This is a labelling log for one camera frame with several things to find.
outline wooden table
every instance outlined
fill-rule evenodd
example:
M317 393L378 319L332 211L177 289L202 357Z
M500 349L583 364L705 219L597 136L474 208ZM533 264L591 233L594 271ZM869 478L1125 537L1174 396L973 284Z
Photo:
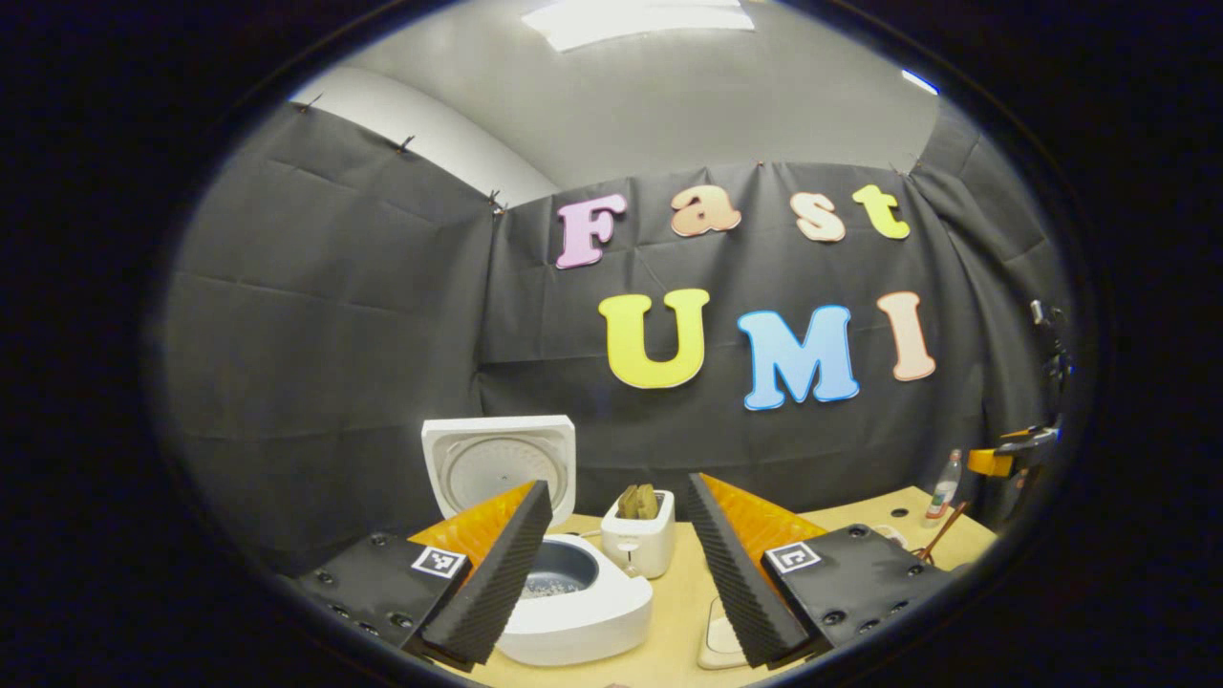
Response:
M801 516L827 530L854 523L872 528L890 525L909 541L910 550L916 550L929 544L938 533L937 528L926 529L921 524L929 500L926 492L906 488L872 500ZM894 510L907 510L909 513L893 517ZM549 529L549 533L587 533L598 530L599 522L600 517L575 514L559 527ZM654 587L653 611L649 635L643 644L614 657L560 667L522 665L494 650L487 665L476 665L465 676L494 688L605 688L613 683L629 688L730 688L802 666L801 662L794 662L775 671L763 666L715 671L697 666L697 651L704 640L711 602L718 596L718 591L692 524L676 523L675 530L671 566L667 573L651 580ZM594 546L599 545L598 535L588 540ZM975 561L993 540L994 534L987 528L961 516L934 549L934 561L938 568L949 571Z

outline water bottle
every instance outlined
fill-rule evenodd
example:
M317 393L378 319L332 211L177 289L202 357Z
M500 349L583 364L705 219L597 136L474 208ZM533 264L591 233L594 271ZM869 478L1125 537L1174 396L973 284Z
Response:
M951 450L951 457L943 467L943 473L938 475L938 483L934 484L934 499L929 501L926 518L922 519L922 525L926 528L934 528L939 519L947 516L951 497L955 497L955 489L960 485L960 451Z

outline yellow letter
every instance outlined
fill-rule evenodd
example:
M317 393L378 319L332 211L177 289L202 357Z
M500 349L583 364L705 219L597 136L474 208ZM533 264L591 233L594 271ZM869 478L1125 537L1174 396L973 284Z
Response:
M675 216L671 229L680 236L696 236L711 229L725 231L739 226L742 213L730 205L730 197L720 186L693 186L671 198Z
M790 196L790 209L799 215L799 231L812 241L840 241L845 237L845 222L833 214L837 209L823 193L795 193Z
M896 340L896 368L892 369L892 376L900 382L921 380L934 373L934 359L926 353L926 339L917 320L917 303L921 298L912 291L894 291L876 301L892 320L892 335Z
M879 191L878 186L868 183L854 192L854 199L866 205L866 214L871 218L876 231L888 238L909 236L909 225L892 215L892 208L896 207L895 196L889 196Z
M599 312L608 320L608 365L625 385L642 390L678 387L692 380L704 365L704 325L701 306L709 302L704 288L678 288L663 296L675 310L679 352L665 362L646 356L646 310L649 296L624 293L604 298Z

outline blue letter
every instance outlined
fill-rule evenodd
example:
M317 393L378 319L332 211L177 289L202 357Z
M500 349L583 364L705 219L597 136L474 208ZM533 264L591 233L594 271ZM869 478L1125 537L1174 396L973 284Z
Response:
M775 409L785 403L777 389L781 375L794 401L807 398L811 382L819 369L816 400L835 402L857 395L857 381L849 369L849 308L823 306L811 313L807 337L801 343L773 310L753 310L739 317L739 329L752 342L752 393L744 400L750 411Z

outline black fabric backdrop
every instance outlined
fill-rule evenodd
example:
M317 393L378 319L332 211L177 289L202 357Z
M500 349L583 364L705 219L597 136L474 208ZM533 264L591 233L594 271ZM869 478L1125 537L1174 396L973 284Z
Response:
M670 198L717 183L742 222L680 237ZM911 233L878 233L851 200L877 183ZM835 243L795 226L789 198L828 196ZM556 209L623 193L603 258L558 270ZM164 319L169 418L215 516L295 573L374 529L440 518L421 456L429 418L566 414L578 513L630 483L681 490L702 470L806 511L929 489L953 447L1046 420L1032 298L1071 315L1046 221L1019 177L950 106L910 175L800 163L643 174L489 211L484 193L346 120L283 110L219 170L183 236ZM647 352L675 353L667 291L706 288L706 360L674 390L607 364L597 307L647 293ZM874 301L915 291L937 370L892 376ZM851 312L857 397L750 412L735 320L774 309L802 336L815 308ZM980 480L969 475L964 495ZM1013 491L986 495L989 522ZM680 518L685 510L680 506Z

